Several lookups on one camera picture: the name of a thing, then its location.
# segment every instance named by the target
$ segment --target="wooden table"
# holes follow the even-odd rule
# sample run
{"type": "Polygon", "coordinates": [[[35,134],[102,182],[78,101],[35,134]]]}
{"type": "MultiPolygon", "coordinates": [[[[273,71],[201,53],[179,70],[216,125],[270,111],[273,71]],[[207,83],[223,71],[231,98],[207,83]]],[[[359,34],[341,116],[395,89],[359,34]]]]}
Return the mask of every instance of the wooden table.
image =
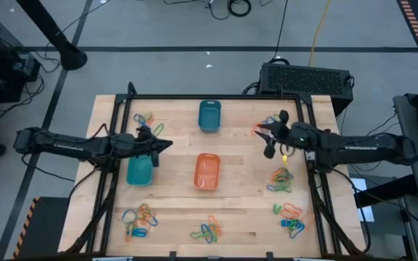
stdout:
{"type": "MultiPolygon", "coordinates": [[[[114,96],[97,96],[87,136],[102,123],[109,123],[113,101],[114,96]]],[[[290,239],[279,224],[282,217],[272,211],[274,204],[289,202],[301,207],[304,214],[313,212],[304,154],[296,151],[288,158],[288,169],[295,176],[292,192],[268,191],[266,185],[270,184],[271,174],[282,167],[281,154],[277,152],[275,158],[266,159],[263,156],[264,141],[251,135],[256,123],[281,109],[290,114],[289,126],[298,121],[295,103],[286,100],[221,100],[221,129],[214,134],[202,133],[198,128],[199,103],[200,100],[132,100],[127,133],[136,134],[135,113],[152,112],[155,121],[151,127],[163,123],[165,128],[159,138],[172,140],[173,146],[160,155],[160,166],[155,169],[152,186],[128,185],[128,160],[123,160],[107,255],[166,257],[170,251],[176,251],[179,257],[265,257],[266,252],[273,252],[275,257],[320,257],[314,222],[308,230],[290,239]],[[220,183],[215,191],[202,191],[193,185],[196,158],[203,152],[221,157],[220,183]],[[157,213],[159,225],[152,227],[146,238],[132,238],[125,242],[125,225],[121,216],[128,208],[136,209],[142,203],[147,203],[157,213]],[[223,232],[216,244],[190,237],[192,231],[200,231],[200,225],[207,222],[209,215],[218,219],[223,232]]],[[[313,108],[318,127],[337,132],[330,98],[315,96],[313,108]]],[[[81,162],[77,182],[91,168],[89,163],[81,162]]],[[[347,173],[345,167],[339,169],[347,173]]],[[[364,249],[351,186],[336,174],[329,174],[328,179],[337,222],[356,246],[364,249]]],[[[90,221],[98,180],[99,174],[93,175],[75,191],[65,220],[60,251],[67,249],[90,221]]],[[[94,249],[99,249],[102,229],[103,225],[98,225],[94,249]]],[[[326,222],[324,230],[327,247],[332,251],[326,222]]]]}

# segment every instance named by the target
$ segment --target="orange plastic container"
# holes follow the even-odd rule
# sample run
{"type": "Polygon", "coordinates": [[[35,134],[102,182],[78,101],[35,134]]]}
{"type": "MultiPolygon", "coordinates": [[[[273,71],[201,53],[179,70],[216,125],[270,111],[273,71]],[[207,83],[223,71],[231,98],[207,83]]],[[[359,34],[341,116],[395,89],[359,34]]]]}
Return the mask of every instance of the orange plastic container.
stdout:
{"type": "Polygon", "coordinates": [[[214,190],[218,186],[221,158],[215,154],[202,153],[197,156],[194,171],[194,186],[214,190]]]}

